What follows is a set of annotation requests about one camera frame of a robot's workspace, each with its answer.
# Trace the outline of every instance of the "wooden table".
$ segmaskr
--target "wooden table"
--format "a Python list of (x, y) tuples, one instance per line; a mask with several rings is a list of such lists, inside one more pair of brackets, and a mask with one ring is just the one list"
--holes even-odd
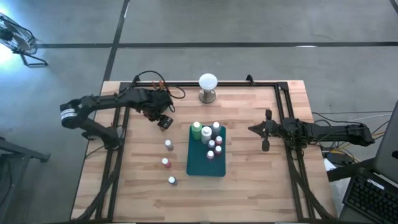
[[(313, 122), (303, 81), (288, 81), (296, 118)], [(101, 94), (119, 90), (120, 82), (104, 82)], [(166, 131), (143, 115), (130, 111), (123, 163), (114, 212), (114, 222), (275, 222), (297, 219), (292, 189), (281, 139), (270, 138), (269, 152), (261, 151), (261, 139), (248, 126), (264, 120), (266, 109), (279, 121), (275, 92), (268, 87), (218, 87), (217, 100), (204, 105), (198, 99), (199, 88), (184, 88), (187, 96), (174, 100), (174, 119)], [(114, 110), (98, 111), (95, 121), (109, 126)], [(227, 128), (226, 175), (223, 178), (196, 177), (186, 174), (188, 130), (194, 121), (220, 122)], [(171, 139), (169, 152), (164, 141)], [(88, 151), (103, 143), (92, 141)], [(72, 218), (78, 217), (100, 189), (105, 150), (86, 159)], [(161, 159), (167, 157), (172, 168)], [(335, 215), (331, 188), (319, 148), (305, 149), (305, 165), (310, 188), (321, 204)], [(178, 185), (167, 182), (169, 176)], [(104, 206), (103, 214), (108, 208)]]

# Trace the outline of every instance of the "white bottle cap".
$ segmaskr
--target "white bottle cap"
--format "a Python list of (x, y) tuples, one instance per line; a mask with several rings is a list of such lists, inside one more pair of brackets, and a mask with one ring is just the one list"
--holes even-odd
[(163, 158), (163, 159), (162, 159), (162, 163), (163, 163), (164, 165), (166, 165), (166, 164), (169, 163), (169, 160), (168, 160), (167, 158)]
[(213, 127), (214, 127), (214, 128), (219, 128), (219, 127), (220, 127), (220, 124), (219, 124), (219, 122), (217, 122), (217, 121), (216, 121), (216, 122), (214, 122), (214, 123), (213, 123)]
[(172, 145), (172, 142), (171, 142), (170, 140), (166, 140), (166, 141), (164, 142), (164, 144), (165, 144), (166, 146), (171, 146), (171, 145)]
[(169, 177), (169, 183), (174, 184), (175, 183), (175, 177)]
[(217, 78), (210, 73), (203, 74), (199, 78), (199, 85), (204, 90), (212, 90), (216, 88), (217, 83), (218, 83)]
[(208, 126), (205, 126), (201, 129), (201, 134), (204, 136), (209, 136), (211, 135), (211, 128)]
[(214, 157), (214, 152), (213, 151), (208, 151), (207, 152), (207, 158), (212, 159)]
[(213, 141), (213, 140), (210, 140), (209, 141), (209, 146), (210, 147), (214, 147), (216, 145), (216, 143)]
[(215, 151), (218, 152), (218, 153), (220, 153), (220, 152), (221, 152), (221, 146), (216, 146)]

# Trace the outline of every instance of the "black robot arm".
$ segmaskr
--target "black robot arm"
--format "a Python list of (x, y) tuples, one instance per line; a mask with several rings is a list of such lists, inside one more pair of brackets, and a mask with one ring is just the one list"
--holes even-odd
[(269, 150), (268, 136), (282, 138), (290, 147), (301, 148), (318, 142), (346, 141), (360, 146), (374, 143), (369, 128), (364, 124), (319, 126), (295, 118), (285, 118), (282, 124), (277, 124), (272, 120), (271, 110), (266, 110), (266, 121), (249, 127), (249, 130), (260, 135), (263, 151)]
[(162, 114), (169, 106), (173, 105), (167, 89), (148, 90), (133, 88), (133, 84), (122, 90), (119, 94), (107, 96), (84, 96), (60, 105), (62, 126), (70, 129), (81, 128), (86, 138), (100, 137), (106, 149), (116, 149), (120, 146), (119, 136), (115, 128), (96, 123), (88, 116), (96, 110), (110, 108), (130, 107), (143, 113), (149, 121), (159, 121), (161, 128), (167, 129), (173, 119)]

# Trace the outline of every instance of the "teal tray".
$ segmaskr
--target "teal tray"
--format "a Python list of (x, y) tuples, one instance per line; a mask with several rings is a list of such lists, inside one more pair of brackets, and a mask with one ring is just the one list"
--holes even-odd
[(187, 159), (188, 175), (212, 177), (225, 176), (226, 128), (224, 126), (221, 127), (220, 136), (223, 138), (223, 143), (221, 144), (223, 150), (221, 154), (215, 154), (213, 159), (208, 159), (206, 154), (209, 151), (209, 147), (206, 144), (203, 144), (201, 140), (194, 140), (191, 128), (189, 129), (189, 147)]

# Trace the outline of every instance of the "paint bottle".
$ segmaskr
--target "paint bottle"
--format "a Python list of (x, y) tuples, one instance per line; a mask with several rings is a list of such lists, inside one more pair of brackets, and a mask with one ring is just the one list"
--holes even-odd
[(221, 131), (221, 125), (219, 124), (219, 122), (214, 122), (211, 125), (211, 131), (212, 131), (212, 136), (215, 138), (216, 136), (220, 135), (220, 131)]
[(216, 143), (215, 143), (213, 140), (210, 140), (209, 143), (207, 144), (207, 146), (208, 146), (210, 149), (213, 149), (213, 148), (216, 146)]
[(173, 146), (173, 143), (171, 142), (171, 140), (164, 141), (164, 145), (166, 146), (167, 150), (173, 151), (174, 146)]
[(201, 138), (201, 133), (200, 133), (201, 128), (202, 128), (201, 123), (199, 123), (198, 121), (194, 122), (191, 125), (191, 131), (192, 131), (192, 136), (193, 136), (194, 140), (200, 140), (200, 138)]
[(168, 158), (163, 158), (162, 163), (163, 163), (163, 166), (166, 168), (170, 168), (172, 166), (172, 163), (169, 161)]
[(214, 153), (216, 155), (220, 155), (221, 154), (221, 146), (216, 146), (216, 149), (214, 150)]
[(203, 144), (209, 143), (211, 140), (211, 128), (205, 126), (201, 129), (201, 141)]
[(176, 186), (178, 184), (175, 177), (169, 177), (169, 183), (173, 186)]
[(217, 145), (221, 145), (223, 143), (223, 138), (221, 136), (217, 136), (215, 142)]
[(212, 158), (214, 158), (214, 152), (210, 150), (210, 151), (207, 152), (206, 156), (207, 156), (208, 159), (212, 159)]

